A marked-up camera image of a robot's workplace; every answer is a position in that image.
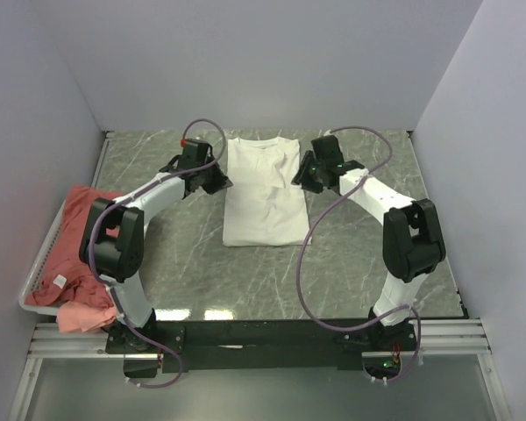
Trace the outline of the white t-shirt red print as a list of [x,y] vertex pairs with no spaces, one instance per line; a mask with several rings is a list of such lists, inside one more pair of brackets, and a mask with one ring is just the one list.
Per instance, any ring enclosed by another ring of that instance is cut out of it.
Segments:
[[223,244],[298,246],[309,231],[302,189],[292,183],[301,158],[298,139],[229,139]]

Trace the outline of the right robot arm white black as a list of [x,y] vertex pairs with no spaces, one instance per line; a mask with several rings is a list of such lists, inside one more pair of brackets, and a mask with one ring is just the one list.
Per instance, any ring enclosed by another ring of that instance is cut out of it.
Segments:
[[416,294],[445,259],[446,249],[435,204],[429,199],[415,200],[398,193],[379,181],[374,171],[358,161],[346,160],[338,138],[326,133],[312,140],[292,183],[316,194],[326,189],[338,194],[338,199],[310,226],[306,241],[311,240],[322,220],[344,201],[357,204],[381,224],[382,259],[387,277],[367,321],[340,327],[317,316],[311,320],[346,335],[363,332],[371,346],[386,350],[409,329]]

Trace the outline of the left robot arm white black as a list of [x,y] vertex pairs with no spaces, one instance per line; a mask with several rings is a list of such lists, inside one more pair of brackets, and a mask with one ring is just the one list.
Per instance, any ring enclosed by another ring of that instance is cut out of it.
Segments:
[[152,350],[158,340],[155,311],[139,277],[151,220],[197,189],[213,195],[230,186],[212,145],[183,139],[181,153],[149,182],[114,199],[99,197],[90,205],[79,258],[106,288],[116,319],[128,330],[126,341],[137,352]]

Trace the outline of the red t-shirt in tray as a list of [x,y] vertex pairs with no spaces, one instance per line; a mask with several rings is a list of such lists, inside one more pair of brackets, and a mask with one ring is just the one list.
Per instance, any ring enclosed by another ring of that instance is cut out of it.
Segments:
[[91,204],[97,198],[112,200],[118,196],[82,185],[69,190],[61,214],[60,236],[46,259],[39,288],[29,294],[26,304],[52,306],[75,302],[100,310],[113,306],[105,287],[80,261],[79,250]]

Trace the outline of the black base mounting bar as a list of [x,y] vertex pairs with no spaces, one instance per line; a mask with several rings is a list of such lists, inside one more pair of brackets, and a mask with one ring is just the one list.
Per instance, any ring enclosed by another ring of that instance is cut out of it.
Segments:
[[148,344],[122,324],[108,330],[105,352],[124,358],[132,378],[153,378],[180,370],[334,367],[360,370],[365,353],[397,356],[416,350],[414,325],[403,338],[382,349],[371,346],[363,332],[346,335],[311,320],[156,321]]

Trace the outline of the pink t-shirt in tray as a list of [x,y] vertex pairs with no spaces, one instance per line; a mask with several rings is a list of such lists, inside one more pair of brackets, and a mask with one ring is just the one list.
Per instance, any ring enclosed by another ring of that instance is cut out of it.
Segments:
[[85,333],[100,330],[116,320],[116,309],[97,309],[85,303],[64,303],[57,314],[60,333]]

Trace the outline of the white plastic tray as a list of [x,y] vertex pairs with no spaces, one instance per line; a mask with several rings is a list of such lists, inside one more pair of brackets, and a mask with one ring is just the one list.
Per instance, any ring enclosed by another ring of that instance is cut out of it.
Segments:
[[60,210],[53,221],[53,225],[51,226],[46,235],[46,239],[44,240],[43,245],[39,250],[38,257],[34,261],[32,268],[30,269],[30,273],[25,281],[25,286],[22,288],[22,292],[20,293],[18,299],[19,305],[23,309],[28,311],[34,311],[43,316],[57,316],[59,308],[64,303],[56,303],[52,306],[34,306],[26,304],[25,299],[29,296],[30,293],[36,291],[39,288],[41,278],[45,271],[46,259],[49,257],[53,245],[60,236],[60,222],[64,204],[60,207]]

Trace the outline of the aluminium frame rail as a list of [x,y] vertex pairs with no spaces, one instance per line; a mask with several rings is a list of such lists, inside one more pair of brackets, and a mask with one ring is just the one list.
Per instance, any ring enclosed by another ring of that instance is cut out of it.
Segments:
[[11,407],[11,420],[25,419],[39,371],[46,359],[117,359],[132,377],[160,369],[175,373],[178,361],[161,350],[170,347],[189,370],[335,367],[357,370],[371,360],[388,362],[403,356],[475,355],[489,401],[498,420],[512,418],[494,371],[487,335],[478,319],[415,318],[358,332],[325,330],[309,320],[161,321],[149,346],[127,328],[62,334],[54,323],[37,324],[24,373]]

